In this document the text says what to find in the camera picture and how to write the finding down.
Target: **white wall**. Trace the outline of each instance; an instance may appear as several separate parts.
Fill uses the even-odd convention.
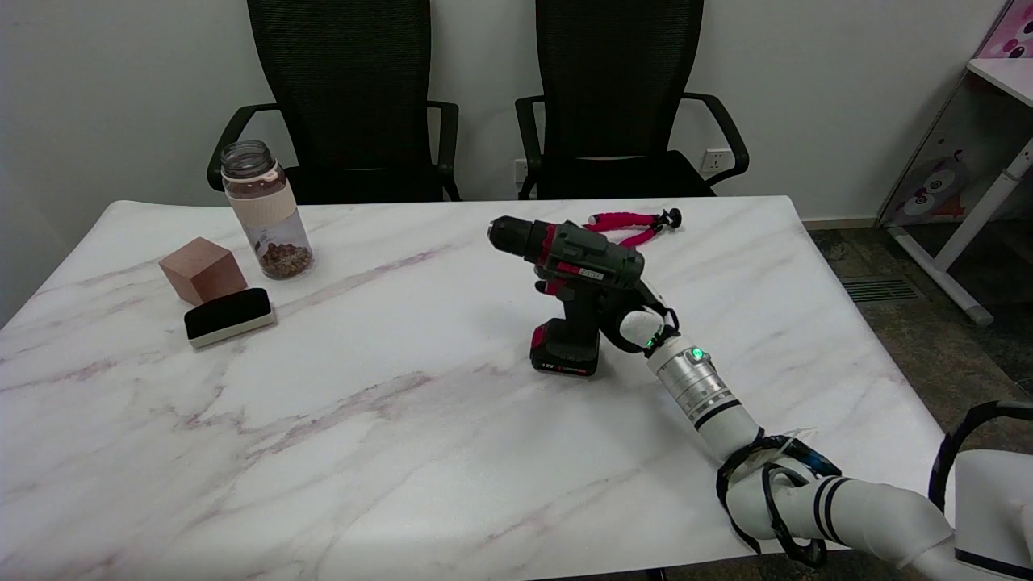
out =
[[[459,186],[514,196],[512,102],[541,91],[533,2],[432,1],[430,96],[461,108]],[[874,216],[1004,1],[709,0],[689,89],[724,100],[753,158],[719,193]],[[221,203],[211,148],[237,106],[272,98],[245,0],[2,0],[0,55],[3,208],[60,238],[38,263],[4,258],[0,322],[112,201]],[[676,126],[694,161],[721,145],[707,119],[686,104]],[[275,114],[248,134],[292,158]],[[8,219],[0,246],[25,247]]]

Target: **desk leg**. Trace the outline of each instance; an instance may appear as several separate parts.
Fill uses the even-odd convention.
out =
[[[907,253],[914,258],[914,262],[918,263],[918,266],[926,271],[926,274],[939,284],[940,288],[943,288],[943,292],[965,311],[965,314],[969,315],[980,327],[985,327],[993,323],[994,317],[961,284],[958,284],[958,281],[953,277],[947,274],[947,269],[950,268],[950,265],[954,264],[954,261],[958,259],[962,251],[972,242],[975,235],[982,230],[982,226],[987,225],[987,222],[993,217],[994,212],[1008,198],[1008,195],[1011,194],[1015,186],[1019,185],[1019,182],[1022,181],[1023,176],[1026,175],[1026,171],[1029,170],[1031,163],[1033,163],[1033,140],[1030,140],[1026,144],[1026,147],[1011,161],[1011,164],[1001,173],[997,181],[994,182],[994,185],[987,190],[982,200],[975,205],[975,208],[965,218],[965,221],[958,226],[958,231],[954,232],[953,236],[950,237],[950,240],[947,241],[935,258],[930,256],[929,252],[926,252],[921,245],[911,238],[904,228],[889,228],[889,234],[897,240],[897,243],[907,250]]]

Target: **electrical outlet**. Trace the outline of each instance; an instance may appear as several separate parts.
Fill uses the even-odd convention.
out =
[[[708,149],[703,154],[703,162],[699,165],[700,174],[718,174],[735,166],[735,158],[727,148]]]
[[[527,159],[513,159],[513,183],[516,185],[516,191],[524,187],[526,181]]]

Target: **floor vent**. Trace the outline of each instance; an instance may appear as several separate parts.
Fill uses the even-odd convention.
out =
[[[906,276],[858,276],[841,278],[840,282],[857,304],[903,303],[925,298]]]

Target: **white marble tabletop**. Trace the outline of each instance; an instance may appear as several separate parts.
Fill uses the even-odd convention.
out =
[[[942,437],[786,197],[302,210],[275,282],[228,208],[109,207],[0,332],[0,578],[523,580],[747,555],[640,356],[527,361],[562,312],[491,219],[677,206],[643,247],[754,418],[924,491]],[[193,350],[158,259],[231,248],[279,324]]]

